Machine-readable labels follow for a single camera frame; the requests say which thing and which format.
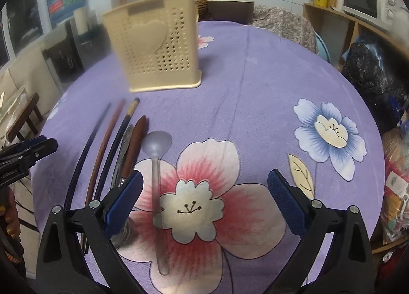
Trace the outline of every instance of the floral tablecloth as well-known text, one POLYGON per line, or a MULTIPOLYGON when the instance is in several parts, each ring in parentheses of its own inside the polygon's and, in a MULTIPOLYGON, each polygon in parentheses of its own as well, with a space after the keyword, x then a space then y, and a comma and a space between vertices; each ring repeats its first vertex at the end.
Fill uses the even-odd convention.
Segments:
MULTIPOLYGON (((135 168, 144 176, 144 190, 130 215, 138 237, 119 253, 148 293, 263 293, 299 242, 266 188, 268 173, 278 168, 327 207, 357 205, 371 235, 384 187, 381 139, 356 90, 305 48, 228 22, 203 22, 199 31, 202 85, 137 94, 141 102, 131 121, 147 115, 150 131, 168 131, 173 139, 160 164, 171 273, 162 276, 156 265, 151 162, 143 152, 135 168)), ((56 138, 59 149, 32 171, 40 230, 52 206, 63 204, 106 104, 114 104, 112 113, 121 98, 130 103, 135 96, 112 54, 78 79, 50 113, 42 133, 56 138)), ((108 122, 91 146, 73 208, 84 206, 108 122)), ((318 275, 330 240, 327 236, 306 281, 318 275)), ((86 258, 94 277, 104 282, 92 254, 86 258)))

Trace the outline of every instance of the stool leg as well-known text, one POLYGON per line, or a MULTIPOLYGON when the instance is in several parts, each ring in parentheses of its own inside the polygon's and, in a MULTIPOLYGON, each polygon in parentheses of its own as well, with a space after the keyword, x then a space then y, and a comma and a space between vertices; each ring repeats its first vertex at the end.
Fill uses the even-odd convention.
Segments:
POLYGON ((23 142, 23 141, 24 141, 24 137, 23 137, 23 135, 22 135, 20 132, 18 132, 16 136, 17 136, 17 138, 20 140, 20 142, 23 142))
POLYGON ((37 117, 38 117, 38 120, 39 120, 40 122, 42 122, 43 118, 42 118, 42 115, 41 115, 40 111, 38 110, 37 105, 34 106, 34 113, 36 113, 36 115, 37 115, 37 117))
POLYGON ((38 134, 38 130, 37 130, 36 126, 34 125, 33 121, 31 121, 30 118, 27 118, 26 122, 27 122, 28 126, 30 127, 31 131, 34 133, 34 135, 38 134))

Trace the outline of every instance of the heart shape on basket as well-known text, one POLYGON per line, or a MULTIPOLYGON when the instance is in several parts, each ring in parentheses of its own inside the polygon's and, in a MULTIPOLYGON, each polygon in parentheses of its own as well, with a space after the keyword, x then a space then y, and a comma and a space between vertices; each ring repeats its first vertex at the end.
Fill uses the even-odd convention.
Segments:
POLYGON ((163 44, 167 31, 162 21, 151 21, 148 24, 135 24, 128 34, 136 52, 152 54, 163 44))

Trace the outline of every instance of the translucent plastic spoon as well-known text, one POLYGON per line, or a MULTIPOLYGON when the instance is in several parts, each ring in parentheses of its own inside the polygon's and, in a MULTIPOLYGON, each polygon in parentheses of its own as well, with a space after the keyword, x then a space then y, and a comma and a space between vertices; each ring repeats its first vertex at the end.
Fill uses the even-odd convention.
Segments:
POLYGON ((142 141, 142 150, 152 160, 152 212, 158 220, 155 228, 155 250, 159 273, 167 276, 170 272, 166 256, 165 241, 162 231, 160 198, 160 172, 159 159, 169 150, 172 145, 172 137, 165 131, 152 131, 142 141))

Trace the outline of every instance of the basket base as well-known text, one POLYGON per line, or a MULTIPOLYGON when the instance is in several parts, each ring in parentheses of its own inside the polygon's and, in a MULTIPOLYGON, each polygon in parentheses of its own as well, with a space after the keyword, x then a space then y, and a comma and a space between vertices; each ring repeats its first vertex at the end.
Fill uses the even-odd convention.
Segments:
POLYGON ((177 88, 196 88, 202 83, 202 71, 199 70, 200 78, 199 81, 195 84, 186 84, 186 85, 165 85, 165 86, 153 86, 145 88, 129 88, 130 92, 147 92, 147 91, 159 91, 159 90, 172 90, 177 88))

